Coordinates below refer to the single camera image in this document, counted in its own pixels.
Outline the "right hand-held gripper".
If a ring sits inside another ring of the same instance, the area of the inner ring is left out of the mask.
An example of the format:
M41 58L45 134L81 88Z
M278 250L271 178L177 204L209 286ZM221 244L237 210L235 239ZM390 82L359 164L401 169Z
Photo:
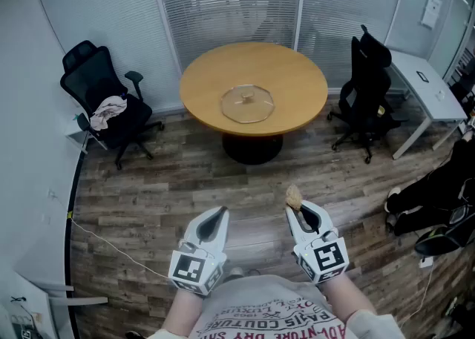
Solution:
M286 217L296 244L297 264L315 285L346 271L350 261L344 238L332 230L325 209L304 200L297 210L287 206Z

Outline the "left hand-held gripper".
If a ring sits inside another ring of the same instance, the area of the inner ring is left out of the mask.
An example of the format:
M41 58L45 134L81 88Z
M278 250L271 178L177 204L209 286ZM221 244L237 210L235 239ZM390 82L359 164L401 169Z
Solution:
M185 240L172 252L168 270L169 280L178 289L207 296L218 284L227 260L223 250L228 226L226 206L209 209L189 223Z

